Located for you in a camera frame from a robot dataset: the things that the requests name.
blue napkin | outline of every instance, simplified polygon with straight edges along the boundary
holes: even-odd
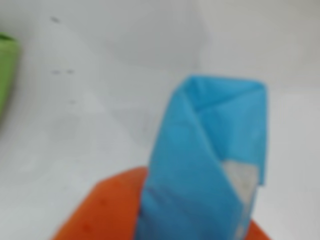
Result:
[[[266,105],[266,88],[254,81],[191,76],[176,89],[151,155],[135,240],[244,238],[255,194],[244,202],[225,163],[253,166],[263,184]]]

orange plastic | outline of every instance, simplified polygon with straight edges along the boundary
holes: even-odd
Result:
[[[100,182],[53,240],[133,240],[147,168]],[[269,240],[251,222],[245,240]]]

green fabric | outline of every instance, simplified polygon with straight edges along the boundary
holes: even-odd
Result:
[[[10,92],[18,53],[18,43],[13,38],[0,33],[0,114]]]

blue cloth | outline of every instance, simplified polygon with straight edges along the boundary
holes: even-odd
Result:
[[[234,240],[244,205],[222,168],[232,159],[265,178],[264,85],[192,76],[173,93],[151,155],[135,240]]]

white surface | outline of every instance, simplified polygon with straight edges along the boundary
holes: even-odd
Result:
[[[96,181],[145,164],[166,99],[194,72],[269,85],[254,218],[275,240],[320,239],[319,11],[316,0],[0,0],[0,30],[23,45],[0,128],[0,239],[49,239]]]

